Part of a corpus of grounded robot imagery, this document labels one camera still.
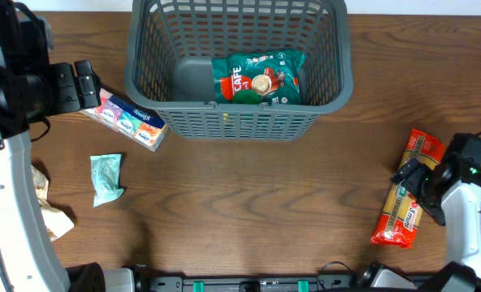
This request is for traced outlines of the grey plastic slatted basket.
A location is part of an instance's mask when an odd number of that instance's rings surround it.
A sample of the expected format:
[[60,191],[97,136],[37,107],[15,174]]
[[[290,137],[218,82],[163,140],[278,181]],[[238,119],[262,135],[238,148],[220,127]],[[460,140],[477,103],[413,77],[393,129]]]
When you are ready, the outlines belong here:
[[354,87],[342,0],[135,0],[124,88],[189,138],[293,140]]

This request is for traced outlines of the colourful Kleenex tissue multipack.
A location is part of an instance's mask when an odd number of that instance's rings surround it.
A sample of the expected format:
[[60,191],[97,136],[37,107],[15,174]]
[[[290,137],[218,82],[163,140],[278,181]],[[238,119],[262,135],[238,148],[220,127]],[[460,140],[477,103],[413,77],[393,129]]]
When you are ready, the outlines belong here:
[[104,89],[100,91],[100,98],[100,106],[84,109],[81,113],[142,144],[150,151],[157,150],[169,131],[161,118],[144,112]]

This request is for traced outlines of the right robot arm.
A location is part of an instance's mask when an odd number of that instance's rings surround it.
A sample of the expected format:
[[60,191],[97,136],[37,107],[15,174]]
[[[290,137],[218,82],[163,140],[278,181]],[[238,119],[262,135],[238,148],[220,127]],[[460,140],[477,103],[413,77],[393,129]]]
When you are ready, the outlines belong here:
[[416,158],[392,177],[435,223],[445,228],[446,265],[420,286],[381,265],[359,281],[364,291],[481,291],[481,134],[457,133],[441,162]]

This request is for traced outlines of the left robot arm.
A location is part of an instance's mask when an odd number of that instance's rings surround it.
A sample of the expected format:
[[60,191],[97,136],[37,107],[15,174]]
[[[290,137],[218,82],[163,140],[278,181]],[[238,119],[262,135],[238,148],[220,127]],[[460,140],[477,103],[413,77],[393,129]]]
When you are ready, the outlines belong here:
[[65,268],[32,179],[32,123],[99,106],[91,63],[52,63],[49,24],[21,2],[0,1],[0,291],[133,291],[129,268]]

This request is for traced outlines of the red yellow spaghetti packet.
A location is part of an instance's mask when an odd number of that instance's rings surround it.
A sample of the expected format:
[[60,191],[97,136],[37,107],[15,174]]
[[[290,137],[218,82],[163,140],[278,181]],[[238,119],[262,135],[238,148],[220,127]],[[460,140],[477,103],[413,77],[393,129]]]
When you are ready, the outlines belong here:
[[[413,128],[399,166],[417,158],[433,170],[440,163],[444,149],[437,138]],[[413,247],[422,214],[414,197],[401,184],[392,182],[371,243]]]

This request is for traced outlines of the green lidded jar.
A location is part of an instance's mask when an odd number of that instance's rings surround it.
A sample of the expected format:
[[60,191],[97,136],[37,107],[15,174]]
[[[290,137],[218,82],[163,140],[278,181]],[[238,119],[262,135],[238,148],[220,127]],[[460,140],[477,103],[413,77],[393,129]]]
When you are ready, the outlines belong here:
[[233,104],[258,105],[262,102],[259,94],[250,89],[243,89],[236,92],[233,96]]

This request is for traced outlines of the green Nescafe coffee bag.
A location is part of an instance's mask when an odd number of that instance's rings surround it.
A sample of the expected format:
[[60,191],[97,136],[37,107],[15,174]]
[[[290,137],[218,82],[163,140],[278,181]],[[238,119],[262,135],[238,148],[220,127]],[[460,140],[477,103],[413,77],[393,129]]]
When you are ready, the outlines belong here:
[[216,102],[233,104],[233,96],[243,89],[259,94],[261,103],[300,105],[298,72],[306,54],[296,49],[260,53],[235,53],[212,60]]

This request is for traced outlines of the mint green tissue packet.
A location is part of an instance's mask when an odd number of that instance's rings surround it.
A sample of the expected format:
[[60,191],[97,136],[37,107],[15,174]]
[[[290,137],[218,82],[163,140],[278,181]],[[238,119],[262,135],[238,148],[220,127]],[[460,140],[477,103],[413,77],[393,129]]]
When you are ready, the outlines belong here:
[[118,199],[124,192],[119,186],[121,154],[90,156],[91,179],[95,190],[93,207]]

